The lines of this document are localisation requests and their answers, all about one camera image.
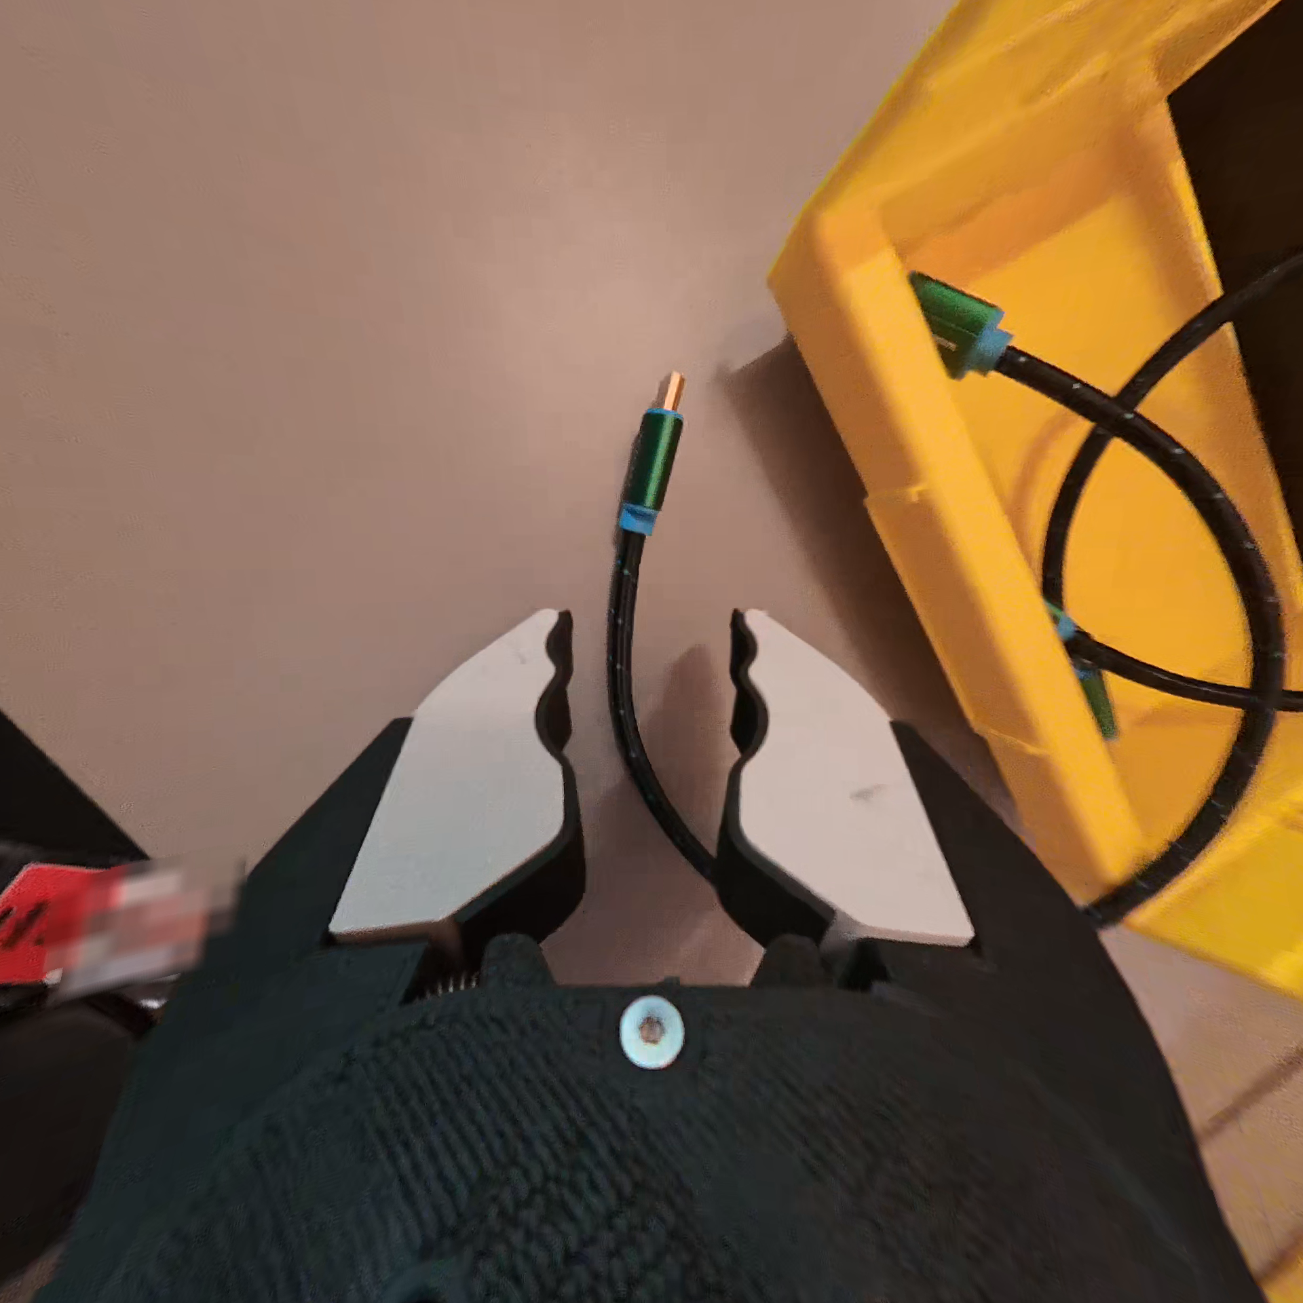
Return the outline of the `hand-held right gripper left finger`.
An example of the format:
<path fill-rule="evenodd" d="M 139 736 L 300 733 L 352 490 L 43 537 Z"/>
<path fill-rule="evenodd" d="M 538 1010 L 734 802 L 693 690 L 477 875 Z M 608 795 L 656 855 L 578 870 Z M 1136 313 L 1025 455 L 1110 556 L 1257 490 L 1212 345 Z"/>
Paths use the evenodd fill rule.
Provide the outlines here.
<path fill-rule="evenodd" d="M 338 943 L 541 943 L 586 892 L 568 684 L 575 621 L 544 609 L 424 697 L 332 916 Z"/>

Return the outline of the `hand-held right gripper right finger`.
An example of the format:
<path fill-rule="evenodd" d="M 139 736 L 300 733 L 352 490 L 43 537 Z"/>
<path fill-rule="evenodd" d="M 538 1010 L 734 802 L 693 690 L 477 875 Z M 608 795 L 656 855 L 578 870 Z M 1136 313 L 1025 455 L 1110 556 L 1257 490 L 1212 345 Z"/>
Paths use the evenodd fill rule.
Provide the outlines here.
<path fill-rule="evenodd" d="M 734 610 L 717 898 L 760 946 L 829 937 L 963 949 L 974 925 L 894 722 L 769 612 Z"/>

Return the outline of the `yellow plastic bin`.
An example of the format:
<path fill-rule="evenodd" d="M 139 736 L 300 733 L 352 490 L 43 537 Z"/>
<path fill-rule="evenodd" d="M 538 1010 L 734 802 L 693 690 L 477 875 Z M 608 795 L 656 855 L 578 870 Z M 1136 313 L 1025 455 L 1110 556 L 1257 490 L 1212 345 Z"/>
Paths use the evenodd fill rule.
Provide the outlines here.
<path fill-rule="evenodd" d="M 1088 422 L 951 376 L 907 275 L 992 301 L 1017 345 L 1118 391 L 1230 281 L 1169 101 L 1273 9 L 956 4 L 769 276 L 953 692 L 1076 904 L 1182 853 L 1263 726 L 1110 671 L 1105 739 L 1049 605 L 1169 671 L 1257 688 L 1245 607 L 1196 509 L 1126 442 L 1090 476 L 1063 596 L 1043 599 Z"/>

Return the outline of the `smooth desk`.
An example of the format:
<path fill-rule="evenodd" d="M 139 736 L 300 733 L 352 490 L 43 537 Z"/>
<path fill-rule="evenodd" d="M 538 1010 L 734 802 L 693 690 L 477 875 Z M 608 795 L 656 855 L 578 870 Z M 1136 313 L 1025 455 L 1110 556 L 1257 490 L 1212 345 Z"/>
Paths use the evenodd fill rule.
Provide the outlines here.
<path fill-rule="evenodd" d="M 728 610 L 1001 811 L 766 272 L 949 3 L 4 3 L 3 708 L 151 853 L 256 858 L 390 722 L 577 612 L 570 980 L 744 980 L 602 690 L 631 426 L 688 372 L 640 605 L 696 828 Z"/>

